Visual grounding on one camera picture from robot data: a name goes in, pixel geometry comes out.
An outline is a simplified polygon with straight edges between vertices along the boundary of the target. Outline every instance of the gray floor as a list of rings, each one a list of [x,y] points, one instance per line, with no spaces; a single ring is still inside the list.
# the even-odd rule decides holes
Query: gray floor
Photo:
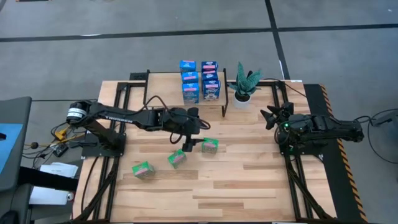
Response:
[[[271,2],[279,27],[398,21],[395,0]],[[270,27],[264,1],[8,0],[0,12],[0,38],[248,27]],[[398,29],[284,32],[280,39],[291,79],[326,85],[337,118],[398,108]],[[282,78],[270,32],[0,43],[0,100],[96,98],[102,80],[125,80],[147,68],[176,71],[182,58],[217,60],[230,78],[238,61],[247,69],[262,68],[268,78]],[[64,121],[69,104],[34,102],[27,142],[51,141],[50,128]],[[398,130],[387,124],[371,132],[375,148],[398,161]],[[367,139],[345,146],[369,221],[396,223],[397,165],[376,157]],[[78,158],[76,149],[60,160]]]

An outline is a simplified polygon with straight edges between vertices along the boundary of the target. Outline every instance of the stack of blue boxes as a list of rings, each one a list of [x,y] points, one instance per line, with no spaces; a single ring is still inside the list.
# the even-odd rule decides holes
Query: stack of blue boxes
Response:
[[[180,61],[182,79],[182,96],[184,104],[199,103],[199,78],[196,72],[197,63],[191,60]]]
[[[217,62],[201,63],[202,91],[205,101],[217,100],[220,96],[221,82],[218,80],[217,68]]]

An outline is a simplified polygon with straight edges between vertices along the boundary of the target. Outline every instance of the white flower pot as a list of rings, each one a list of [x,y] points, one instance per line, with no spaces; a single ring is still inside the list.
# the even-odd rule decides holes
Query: white flower pot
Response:
[[[242,101],[239,101],[238,99],[236,99],[235,94],[234,94],[234,100],[232,103],[237,109],[247,109],[249,107],[250,101],[251,101],[251,96],[250,96],[249,100],[242,102]]]

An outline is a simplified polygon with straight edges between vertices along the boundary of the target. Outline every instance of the small green cube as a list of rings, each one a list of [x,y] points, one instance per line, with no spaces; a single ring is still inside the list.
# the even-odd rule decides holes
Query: small green cube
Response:
[[[132,173],[139,179],[145,179],[146,177],[155,175],[155,169],[148,161],[145,161],[132,167]]]
[[[174,169],[177,169],[178,166],[184,163],[186,160],[187,156],[181,149],[169,156],[169,163],[173,165]]]
[[[218,149],[217,139],[205,138],[201,144],[202,152],[209,152],[215,154],[217,152],[217,149]]]

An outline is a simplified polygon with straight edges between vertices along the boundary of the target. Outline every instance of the orange striped edge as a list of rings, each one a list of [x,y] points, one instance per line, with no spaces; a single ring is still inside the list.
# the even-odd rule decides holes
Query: orange striped edge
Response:
[[[330,104],[330,101],[329,101],[329,98],[328,98],[328,93],[326,92],[326,88],[322,84],[320,86],[321,86],[321,90],[322,90],[322,93],[323,93],[323,97],[324,97],[325,102],[326,102],[326,107],[328,108],[329,115],[333,117],[333,110],[331,109],[331,104]],[[356,188],[353,172],[351,171],[351,167],[349,166],[349,163],[348,163],[348,158],[347,158],[346,151],[344,150],[343,141],[341,139],[337,139],[337,143],[338,143],[338,148],[340,150],[340,154],[342,156],[343,162],[345,164],[345,168],[346,168],[346,171],[347,171],[347,176],[349,178],[349,183],[351,184],[351,188],[352,188],[353,193],[354,193],[354,198],[355,198],[355,201],[356,201],[357,206],[358,206],[359,214],[361,215],[361,218],[365,222],[368,222],[368,218],[365,215],[365,211],[364,211],[363,206],[362,206],[362,201],[361,201],[361,199],[359,197],[359,193],[358,193],[358,190]]]

